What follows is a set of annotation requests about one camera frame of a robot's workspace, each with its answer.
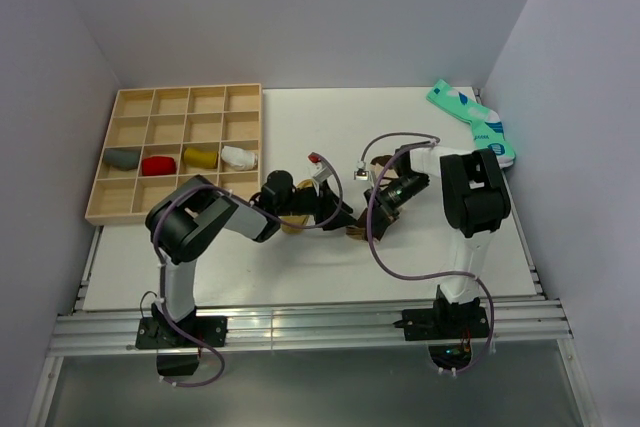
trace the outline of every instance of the wooden object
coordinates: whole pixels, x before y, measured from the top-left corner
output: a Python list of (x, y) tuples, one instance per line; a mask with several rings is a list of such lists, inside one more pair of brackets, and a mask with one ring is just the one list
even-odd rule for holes
[[(260, 84), (121, 90), (116, 96), (85, 218), (94, 225), (142, 223), (157, 202), (196, 174), (244, 198), (262, 178), (262, 87)], [(258, 155), (258, 165), (235, 172), (187, 165), (186, 149), (218, 154), (224, 146)], [(106, 149), (171, 157), (175, 175), (144, 177), (141, 167), (122, 171), (104, 161)]]

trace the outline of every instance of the cable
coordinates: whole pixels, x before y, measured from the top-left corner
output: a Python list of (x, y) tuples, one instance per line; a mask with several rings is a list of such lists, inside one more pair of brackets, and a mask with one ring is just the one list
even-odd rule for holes
[(144, 299), (146, 299), (147, 295), (149, 294), (153, 294), (156, 299), (158, 298), (158, 294), (156, 294), (153, 290), (147, 290), (144, 294), (142, 294), (142, 298), (140, 299), (140, 317), (143, 319), (144, 319), (144, 312), (142, 311), (142, 302), (144, 302)]
[(422, 137), (423, 139), (429, 139), (430, 142), (427, 143), (428, 144), (427, 146), (436, 145), (436, 144), (440, 143), (440, 137), (435, 136), (435, 135), (422, 134), (420, 132), (389, 132), (388, 134), (379, 135), (378, 137), (373, 139), (371, 142), (369, 142), (367, 144), (367, 146), (364, 148), (364, 150), (362, 151), (362, 155), (360, 156), (360, 160), (362, 162), (364, 162), (364, 159), (367, 158), (367, 152), (369, 152), (369, 149), (371, 148), (371, 146), (373, 144), (375, 144), (377, 141), (382, 140), (382, 139), (386, 139), (387, 137), (398, 137), (398, 136)]
[[(384, 138), (384, 137), (390, 137), (391, 135), (416, 135), (416, 134), (394, 133), (394, 134), (381, 135), (380, 137), (377, 137), (374, 140), (372, 140), (371, 142), (369, 142), (369, 145), (367, 145), (367, 147), (365, 148), (364, 152), (366, 153), (367, 150), (369, 149), (369, 147), (376, 140), (379, 140), (379, 139)], [(420, 136), (429, 137), (429, 138), (433, 137), (433, 136), (426, 136), (426, 134), (421, 134)], [(494, 332), (494, 327), (495, 327), (495, 307), (494, 307), (494, 304), (493, 304), (493, 298), (491, 297), (491, 294), (489, 293), (489, 290), (487, 289), (487, 286), (485, 285), (485, 283), (482, 280), (480, 280), (477, 276), (475, 276), (474, 274), (472, 274), (470, 272), (463, 272), (463, 271), (458, 271), (458, 270), (447, 270), (445, 272), (437, 272), (435, 274), (424, 274), (424, 275), (403, 275), (403, 274), (398, 274), (398, 273), (394, 272), (393, 270), (391, 270), (389, 267), (387, 267), (385, 265), (385, 263), (382, 261), (382, 259), (378, 255), (378, 252), (376, 251), (375, 244), (373, 242), (373, 207), (374, 207), (374, 203), (375, 203), (375, 200), (376, 200), (376, 196), (378, 194), (378, 190), (380, 190), (380, 183), (382, 182), (382, 179), (384, 178), (384, 175), (393, 166), (393, 164), (400, 158), (400, 156), (406, 154), (410, 150), (417, 149), (417, 148), (423, 148), (423, 147), (431, 147), (433, 145), (434, 144), (432, 142), (423, 142), (423, 143), (419, 143), (419, 144), (412, 144), (412, 145), (408, 145), (406, 147), (402, 147), (394, 155), (391, 156), (389, 161), (383, 167), (382, 171), (378, 175), (378, 178), (376, 179), (375, 185), (373, 186), (373, 189), (371, 191), (371, 196), (369, 197), (369, 203), (367, 205), (367, 224), (366, 224), (367, 242), (369, 244), (369, 249), (371, 250), (371, 255), (373, 255), (373, 258), (376, 261), (376, 263), (380, 266), (380, 268), (382, 270), (384, 270), (391, 277), (394, 277), (394, 278), (400, 279), (400, 280), (414, 281), (414, 280), (432, 280), (432, 279), (438, 279), (438, 278), (441, 278), (441, 277), (449, 277), (449, 276), (457, 275), (457, 276), (468, 277), (470, 279), (473, 279), (478, 284), (478, 286), (483, 290), (483, 292), (485, 293), (485, 295), (487, 297), (487, 302), (489, 304), (489, 313), (490, 313), (490, 316), (491, 316), (491, 319), (489, 321), (489, 335), (487, 336), (487, 340), (484, 343), (482, 349), (478, 353), (478, 356), (475, 357), (474, 359), (472, 359), (471, 362), (469, 362), (469, 365), (467, 365), (464, 368), (461, 368), (460, 370), (457, 370), (457, 372), (456, 372), (456, 373), (462, 373), (462, 372), (466, 372), (469, 369), (471, 369), (485, 355), (487, 355), (487, 353), (488, 353), (488, 351), (490, 349), (490, 346), (491, 346), (491, 342), (493, 341), (493, 332)]]
[(329, 216), (328, 219), (320, 222), (319, 224), (315, 224), (315, 225), (310, 225), (310, 226), (300, 226), (300, 225), (296, 225), (296, 224), (292, 224), (290, 222), (286, 222), (278, 217), (276, 217), (275, 215), (272, 215), (268, 212), (265, 212), (264, 210), (252, 205), (251, 203), (247, 202), (244, 199), (241, 199), (238, 196), (233, 195), (232, 193), (228, 192), (225, 189), (222, 189), (218, 186), (215, 185), (211, 185), (211, 184), (206, 184), (206, 185), (199, 185), (197, 187), (194, 187), (192, 189), (189, 189), (188, 191), (184, 192), (182, 195), (178, 196), (176, 199), (173, 200), (173, 202), (171, 202), (169, 204), (169, 206), (165, 209), (165, 211), (162, 213), (162, 215), (160, 216), (160, 219), (158, 220), (158, 223), (156, 224), (156, 228), (153, 232), (153, 236), (152, 236), (152, 243), (153, 243), (153, 250), (156, 253), (156, 256), (158, 257), (158, 261), (160, 263), (160, 304), (161, 304), (161, 310), (162, 310), (162, 314), (164, 315), (165, 319), (167, 320), (167, 323), (169, 324), (169, 326), (179, 335), (181, 335), (182, 337), (184, 337), (185, 339), (193, 342), (195, 345), (208, 350), (209, 352), (211, 352), (213, 355), (215, 355), (218, 360), (220, 361), (220, 369), (218, 370), (218, 372), (213, 375), (212, 377), (210, 377), (209, 379), (200, 381), (200, 382), (179, 382), (176, 380), (172, 380), (172, 379), (167, 379), (167, 378), (162, 378), (162, 380), (164, 382), (167, 382), (171, 385), (173, 385), (174, 387), (203, 387), (205, 385), (209, 385), (213, 382), (215, 382), (216, 380), (218, 380), (220, 378), (220, 376), (222, 376), (222, 373), (224, 372), (225, 369), (225, 360), (224, 357), (222, 356), (222, 354), (217, 351), (215, 348), (213, 348), (212, 346), (210, 346), (209, 344), (207, 344), (206, 342), (197, 339), (196, 337), (192, 336), (191, 334), (185, 332), (184, 330), (182, 330), (180, 327), (178, 327), (178, 325), (173, 321), (173, 319), (171, 318), (171, 315), (169, 313), (169, 308), (167, 307), (167, 296), (166, 296), (166, 269), (167, 269), (167, 259), (165, 257), (165, 254), (163, 254), (162, 250), (160, 249), (160, 232), (162, 231), (162, 228), (164, 227), (164, 223), (167, 220), (167, 217), (169, 217), (169, 215), (171, 214), (171, 212), (173, 212), (176, 209), (176, 206), (178, 204), (180, 204), (180, 202), (182, 202), (183, 200), (187, 199), (188, 197), (190, 197), (191, 195), (193, 195), (195, 192), (199, 192), (202, 190), (213, 190), (214, 192), (219, 192), (222, 195), (225, 195), (227, 197), (232, 198), (233, 200), (235, 200), (236, 202), (239, 202), (243, 205), (246, 205), (247, 207), (250, 207), (254, 210), (257, 210), (258, 212), (260, 212), (262, 215), (264, 215), (265, 217), (268, 217), (282, 225), (286, 225), (289, 227), (294, 227), (296, 229), (304, 229), (304, 230), (309, 230), (309, 229), (318, 229), (321, 228), (325, 225), (327, 225), (329, 222), (331, 222), (333, 219), (336, 218), (336, 216), (340, 213), (341, 209), (342, 209), (342, 203), (343, 203), (343, 196), (344, 196), (344, 192), (342, 189), (342, 183), (340, 182), (340, 178), (338, 177), (338, 173), (336, 172), (336, 170), (333, 168), (333, 166), (329, 163), (329, 161), (327, 159), (325, 159), (322, 155), (317, 154), (315, 152), (312, 152), (311, 155), (315, 155), (317, 156), (322, 162), (324, 162), (327, 165), (327, 168), (329, 169), (329, 171), (333, 174), (333, 176), (336, 178), (336, 184), (338, 185), (338, 205), (336, 206), (336, 210), (333, 212), (333, 214), (331, 214)]

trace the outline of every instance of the black cable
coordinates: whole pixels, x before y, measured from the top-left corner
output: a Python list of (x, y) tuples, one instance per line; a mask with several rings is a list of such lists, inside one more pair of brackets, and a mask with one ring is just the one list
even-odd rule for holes
[(153, 294), (156, 299), (158, 298), (158, 294), (156, 294), (153, 290), (147, 290), (144, 294), (142, 294), (142, 298), (140, 299), (140, 317), (142, 317), (143, 319), (144, 319), (144, 312), (142, 311), (142, 303), (144, 302), (144, 299), (146, 299), (147, 295), (149, 294)]

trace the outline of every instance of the white table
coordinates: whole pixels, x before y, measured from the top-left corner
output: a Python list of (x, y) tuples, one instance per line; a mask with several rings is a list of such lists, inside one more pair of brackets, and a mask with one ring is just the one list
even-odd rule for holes
[[(286, 169), (298, 182), (308, 177), (307, 154), (318, 151), (336, 167), (345, 201), (359, 215), (365, 207), (364, 186), (352, 180), (353, 170), (373, 137), (418, 131), (440, 136), (445, 146), (473, 149), (469, 127), (427, 102), (428, 90), (265, 90), (263, 172)], [(460, 90), (473, 96), (470, 88)], [(413, 140), (385, 139), (369, 155), (392, 153)], [(437, 272), (445, 265), (450, 233), (440, 182), (432, 178), (431, 185), (407, 203), (379, 251), (397, 272)], [(536, 293), (513, 217), (502, 223), (489, 247), (483, 279), (496, 297)], [(388, 276), (366, 243), (347, 238), (342, 230), (296, 236), (279, 232), (264, 244), (223, 231), (198, 261), (195, 298), (200, 306), (220, 307), (411, 300), (433, 298), (436, 285)], [(157, 259), (146, 228), (104, 227), (84, 309), (134, 309), (145, 291), (157, 289)]]

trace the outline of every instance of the purple cable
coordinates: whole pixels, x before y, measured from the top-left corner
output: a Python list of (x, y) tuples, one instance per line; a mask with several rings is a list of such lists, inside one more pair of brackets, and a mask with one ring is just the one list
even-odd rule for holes
[(387, 137), (398, 137), (398, 136), (422, 137), (424, 139), (429, 139), (431, 141), (430, 145), (435, 145), (440, 143), (440, 137), (437, 137), (435, 135), (422, 134), (420, 132), (389, 132), (388, 134), (379, 135), (378, 137), (373, 139), (371, 142), (369, 142), (367, 146), (364, 148), (364, 150), (362, 151), (362, 156), (360, 157), (360, 160), (364, 162), (364, 160), (367, 158), (367, 152), (369, 152), (369, 149), (371, 148), (371, 146), (375, 144), (377, 141), (386, 139)]
[(199, 192), (201, 190), (213, 190), (215, 192), (219, 192), (222, 195), (225, 195), (227, 197), (231, 197), (232, 199), (234, 199), (236, 202), (239, 202), (243, 205), (246, 205), (254, 210), (257, 210), (258, 212), (260, 212), (262, 215), (264, 215), (265, 217), (268, 217), (282, 225), (287, 225), (289, 227), (295, 227), (296, 229), (317, 229), (317, 228), (321, 228), (324, 225), (327, 225), (329, 222), (331, 222), (333, 219), (336, 218), (336, 216), (340, 213), (340, 210), (342, 209), (342, 203), (343, 203), (343, 189), (342, 189), (342, 183), (340, 182), (340, 178), (338, 177), (338, 173), (336, 172), (336, 170), (333, 168), (333, 166), (329, 163), (329, 161), (327, 159), (325, 159), (322, 155), (317, 154), (315, 152), (312, 152), (311, 155), (315, 155), (317, 156), (321, 161), (323, 161), (328, 169), (331, 171), (331, 173), (333, 174), (333, 176), (336, 178), (336, 183), (338, 185), (338, 205), (336, 206), (336, 210), (333, 212), (333, 214), (331, 216), (329, 216), (328, 219), (320, 222), (319, 224), (314, 224), (314, 225), (310, 225), (310, 226), (299, 226), (296, 224), (292, 224), (289, 222), (286, 222), (282, 219), (280, 219), (279, 217), (276, 217), (275, 215), (272, 215), (268, 212), (265, 212), (264, 210), (252, 206), (249, 202), (247, 202), (244, 199), (241, 199), (240, 197), (237, 197), (233, 194), (231, 194), (230, 192), (226, 191), (225, 189), (222, 189), (220, 187), (217, 187), (215, 185), (199, 185), (196, 186), (192, 189), (189, 189), (188, 191), (184, 192), (182, 195), (180, 195), (178, 198), (176, 198), (173, 202), (171, 202), (171, 204), (169, 204), (169, 207), (167, 207), (167, 209), (162, 213), (162, 215), (160, 216), (160, 219), (158, 220), (158, 223), (156, 224), (156, 228), (153, 232), (153, 237), (151, 239), (152, 243), (153, 243), (153, 250), (155, 251), (156, 255), (158, 256), (158, 261), (160, 262), (160, 299), (163, 299), (161, 301), (161, 305), (162, 305), (162, 314), (164, 315), (165, 319), (167, 320), (167, 323), (169, 324), (169, 326), (175, 331), (177, 332), (179, 335), (181, 335), (182, 337), (184, 337), (187, 340), (190, 340), (191, 342), (193, 342), (194, 344), (196, 344), (197, 346), (203, 348), (203, 349), (207, 349), (209, 352), (211, 352), (213, 355), (215, 355), (218, 360), (220, 361), (220, 369), (218, 370), (218, 372), (210, 377), (207, 380), (203, 380), (200, 382), (178, 382), (175, 380), (171, 380), (171, 379), (166, 379), (163, 378), (162, 380), (164, 380), (165, 382), (174, 385), (176, 387), (203, 387), (205, 385), (209, 385), (213, 382), (215, 382), (216, 380), (218, 380), (220, 378), (220, 376), (222, 375), (222, 373), (224, 372), (225, 369), (225, 361), (224, 361), (224, 357), (222, 356), (222, 354), (220, 352), (218, 352), (215, 348), (211, 347), (209, 344), (207, 344), (206, 342), (203, 342), (200, 339), (197, 339), (196, 337), (192, 336), (191, 334), (185, 332), (184, 330), (182, 330), (180, 327), (178, 327), (178, 325), (173, 321), (173, 319), (171, 318), (171, 315), (169, 314), (169, 308), (167, 307), (167, 300), (166, 300), (166, 268), (167, 268), (167, 261), (166, 258), (164, 256), (164, 254), (162, 253), (162, 250), (160, 250), (160, 231), (162, 230), (162, 227), (164, 226), (164, 223), (167, 220), (167, 217), (171, 214), (171, 212), (173, 212), (176, 209), (176, 206), (182, 202), (183, 200), (187, 199), (188, 197), (190, 197), (191, 195), (193, 195), (195, 192)]
[(380, 174), (378, 175), (378, 178), (376, 179), (375, 185), (373, 186), (373, 190), (371, 192), (371, 197), (369, 198), (369, 203), (367, 205), (367, 242), (369, 243), (369, 249), (371, 250), (371, 255), (373, 255), (374, 260), (377, 262), (377, 264), (380, 266), (380, 268), (382, 270), (384, 270), (387, 274), (389, 274), (391, 277), (395, 277), (396, 279), (400, 279), (400, 280), (432, 280), (432, 279), (438, 279), (440, 277), (449, 277), (451, 275), (457, 275), (457, 276), (461, 276), (461, 277), (469, 277), (470, 279), (475, 280), (475, 282), (478, 284), (478, 286), (480, 286), (480, 288), (484, 291), (485, 295), (487, 296), (487, 302), (489, 303), (489, 313), (491, 316), (491, 319), (489, 321), (489, 335), (487, 336), (487, 340), (484, 343), (482, 349), (480, 350), (480, 352), (478, 353), (477, 356), (475, 356), (471, 362), (469, 362), (469, 365), (467, 365), (466, 367), (463, 367), (459, 370), (456, 370), (456, 373), (462, 373), (462, 372), (466, 372), (469, 369), (471, 369), (471, 367), (473, 367), (474, 365), (476, 365), (485, 355), (487, 355), (487, 352), (489, 351), (489, 348), (491, 346), (491, 341), (493, 340), (493, 332), (494, 332), (494, 327), (495, 327), (495, 307), (493, 305), (493, 298), (491, 297), (491, 294), (489, 293), (489, 289), (487, 289), (487, 286), (485, 285), (485, 283), (480, 280), (478, 277), (476, 277), (475, 275), (471, 274), (470, 272), (462, 272), (459, 270), (447, 270), (445, 272), (438, 272), (435, 274), (423, 274), (423, 275), (403, 275), (403, 274), (398, 274), (396, 272), (394, 272), (393, 270), (391, 270), (389, 267), (387, 267), (385, 265), (385, 263), (382, 261), (382, 259), (380, 258), (380, 256), (378, 255), (378, 252), (376, 251), (376, 247), (375, 244), (373, 242), (373, 207), (374, 207), (374, 202), (376, 199), (376, 195), (378, 193), (378, 190), (380, 190), (380, 183), (382, 182), (382, 179), (384, 178), (384, 175), (387, 173), (387, 171), (393, 166), (393, 164), (396, 162), (396, 160), (398, 160), (400, 158), (401, 155), (406, 154), (407, 152), (409, 152), (410, 150), (416, 149), (416, 148), (422, 148), (422, 147), (431, 147), (433, 146), (432, 143), (429, 142), (425, 142), (422, 144), (413, 144), (413, 145), (409, 145), (406, 147), (403, 147), (401, 149), (399, 149), (390, 159), (389, 162), (386, 163), (386, 165), (384, 166), (384, 168), (382, 169), (382, 172), (380, 172)]

